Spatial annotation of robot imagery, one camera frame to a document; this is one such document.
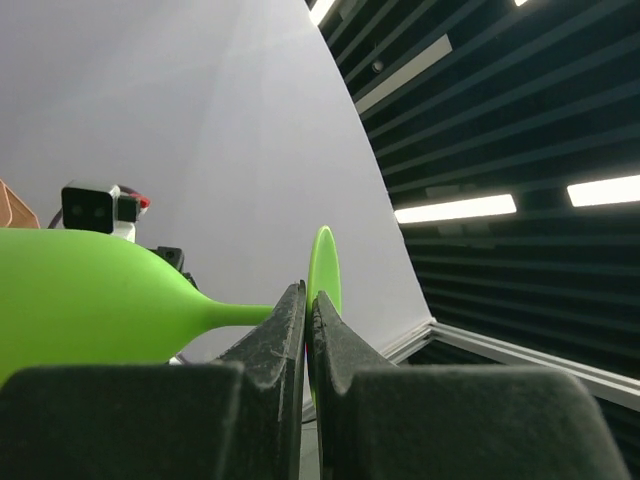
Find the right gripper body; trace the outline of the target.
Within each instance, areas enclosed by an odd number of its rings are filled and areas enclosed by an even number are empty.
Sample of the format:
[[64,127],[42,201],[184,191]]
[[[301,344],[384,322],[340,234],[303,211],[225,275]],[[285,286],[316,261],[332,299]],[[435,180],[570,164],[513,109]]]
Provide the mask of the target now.
[[158,246],[152,248],[151,252],[163,259],[172,268],[178,271],[181,276],[186,279],[195,289],[198,289],[198,285],[190,272],[184,269],[185,254],[184,251],[177,247]]

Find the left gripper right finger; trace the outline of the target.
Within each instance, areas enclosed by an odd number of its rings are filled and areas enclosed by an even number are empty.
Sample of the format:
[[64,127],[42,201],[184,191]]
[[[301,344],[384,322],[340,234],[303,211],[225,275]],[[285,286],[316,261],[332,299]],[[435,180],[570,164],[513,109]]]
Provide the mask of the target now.
[[324,479],[626,479],[586,388],[550,368],[399,367],[320,293],[309,321]]

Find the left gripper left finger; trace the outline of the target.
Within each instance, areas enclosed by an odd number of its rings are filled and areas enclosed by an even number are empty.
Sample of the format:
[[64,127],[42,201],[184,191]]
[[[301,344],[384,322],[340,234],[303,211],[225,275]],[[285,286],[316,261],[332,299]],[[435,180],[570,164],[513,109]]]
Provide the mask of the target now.
[[1,390],[5,479],[295,479],[306,288],[218,359],[29,368]]

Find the green wine glass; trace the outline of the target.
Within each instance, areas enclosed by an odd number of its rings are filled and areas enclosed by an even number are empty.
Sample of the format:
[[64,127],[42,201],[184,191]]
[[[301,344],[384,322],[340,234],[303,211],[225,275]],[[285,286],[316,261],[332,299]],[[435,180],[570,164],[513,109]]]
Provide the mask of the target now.
[[240,368],[170,359],[220,327],[263,324],[269,305],[233,304],[198,290],[158,254],[83,230],[1,232],[1,389],[103,376],[165,393],[219,389]]

